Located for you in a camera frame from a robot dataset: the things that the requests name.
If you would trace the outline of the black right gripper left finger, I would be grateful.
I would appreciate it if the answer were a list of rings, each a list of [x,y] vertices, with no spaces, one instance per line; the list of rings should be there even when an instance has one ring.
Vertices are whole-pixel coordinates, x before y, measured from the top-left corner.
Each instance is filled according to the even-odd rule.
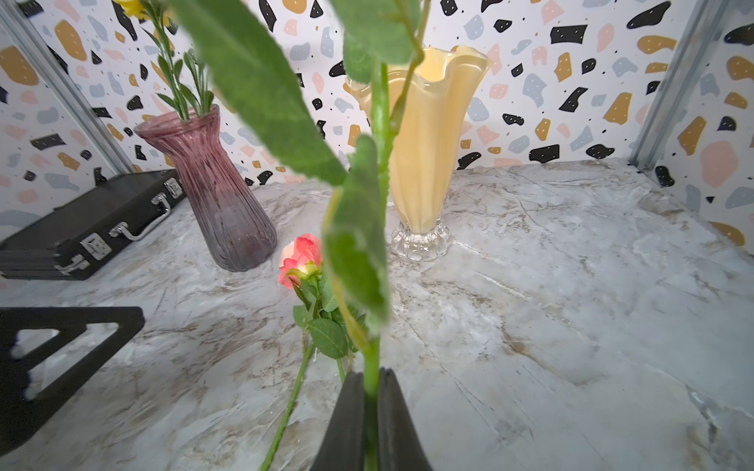
[[[363,374],[349,372],[311,471],[361,471],[365,453]]]

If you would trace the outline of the pink rose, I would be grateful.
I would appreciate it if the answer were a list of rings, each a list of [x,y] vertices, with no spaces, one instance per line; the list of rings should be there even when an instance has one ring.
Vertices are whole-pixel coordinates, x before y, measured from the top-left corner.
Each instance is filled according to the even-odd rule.
[[[260,465],[262,470],[269,470],[273,464],[312,357],[320,351],[333,359],[340,381],[345,382],[357,352],[324,268],[320,239],[312,234],[296,237],[283,249],[279,270],[279,284],[292,290],[300,301],[293,307],[293,318],[295,326],[302,331],[302,361],[272,443]]]
[[[322,229],[325,266],[342,307],[363,310],[347,326],[364,357],[367,470],[388,466],[378,415],[380,335],[392,307],[385,241],[388,162],[404,113],[391,102],[388,69],[414,70],[429,15],[423,1],[336,1],[346,34],[350,78],[372,89],[371,131],[341,163],[316,129],[300,83],[269,30],[239,1],[177,1],[174,9],[222,96],[284,165],[330,184],[333,196]]]

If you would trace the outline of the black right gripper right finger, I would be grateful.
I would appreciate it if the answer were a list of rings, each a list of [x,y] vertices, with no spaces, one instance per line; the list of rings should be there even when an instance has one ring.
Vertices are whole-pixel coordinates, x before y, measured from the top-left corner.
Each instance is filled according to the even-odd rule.
[[[410,416],[396,373],[382,368],[377,398],[379,469],[432,471]]]

